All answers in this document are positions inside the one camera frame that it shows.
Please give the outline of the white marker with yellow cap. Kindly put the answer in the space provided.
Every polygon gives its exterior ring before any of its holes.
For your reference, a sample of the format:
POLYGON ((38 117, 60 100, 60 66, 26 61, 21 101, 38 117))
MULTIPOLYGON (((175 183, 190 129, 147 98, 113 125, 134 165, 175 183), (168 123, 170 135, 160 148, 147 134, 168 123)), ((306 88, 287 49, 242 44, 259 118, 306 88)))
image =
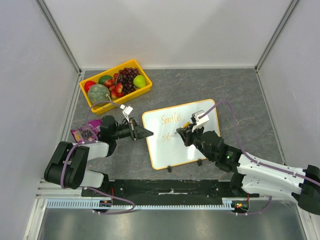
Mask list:
POLYGON ((178 130, 180 130, 180 129, 185 129, 186 127, 188 127, 189 124, 190 124, 189 121, 186 122, 182 127, 177 128, 177 129, 175 130, 175 132, 174 132, 171 136, 173 137, 174 135, 178 134, 178 130))

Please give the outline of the whiteboard with yellow frame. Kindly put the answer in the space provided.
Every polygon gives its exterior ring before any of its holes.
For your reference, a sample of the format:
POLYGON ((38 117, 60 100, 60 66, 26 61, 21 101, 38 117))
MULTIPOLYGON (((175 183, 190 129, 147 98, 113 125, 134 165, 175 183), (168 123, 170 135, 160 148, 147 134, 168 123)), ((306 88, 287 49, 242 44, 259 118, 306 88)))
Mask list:
POLYGON ((171 107, 147 111, 142 114, 143 127, 151 132, 146 138, 151 165, 155 170, 203 160, 205 156, 194 145, 185 146, 175 133, 177 128, 191 123, 192 114, 207 111, 215 101, 199 100, 171 107))

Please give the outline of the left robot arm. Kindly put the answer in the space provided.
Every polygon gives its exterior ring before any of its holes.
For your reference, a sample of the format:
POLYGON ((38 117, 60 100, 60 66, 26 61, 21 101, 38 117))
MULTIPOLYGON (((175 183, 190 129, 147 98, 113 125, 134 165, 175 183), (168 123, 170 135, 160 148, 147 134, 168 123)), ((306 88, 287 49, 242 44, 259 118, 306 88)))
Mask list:
POLYGON ((118 124, 113 116, 107 115, 101 120, 97 140, 76 144, 61 141, 57 145, 44 171, 44 180, 63 189, 89 186, 99 197, 104 197, 109 193, 110 185, 103 180, 103 174, 86 173, 87 162, 111 156, 117 147, 117 140, 131 138, 137 141, 153 135, 132 117, 118 124))

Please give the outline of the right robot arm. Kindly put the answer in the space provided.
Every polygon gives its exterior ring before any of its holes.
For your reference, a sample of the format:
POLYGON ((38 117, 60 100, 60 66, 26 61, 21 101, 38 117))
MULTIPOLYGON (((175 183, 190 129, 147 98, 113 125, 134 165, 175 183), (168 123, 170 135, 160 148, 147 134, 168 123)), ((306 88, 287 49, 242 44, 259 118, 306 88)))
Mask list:
POLYGON ((229 191, 235 197, 267 195, 287 199, 314 215, 320 213, 320 169, 285 166, 255 157, 225 144, 214 131, 205 131, 206 120, 193 116, 177 128, 184 145, 191 145, 224 172, 232 172, 229 191))

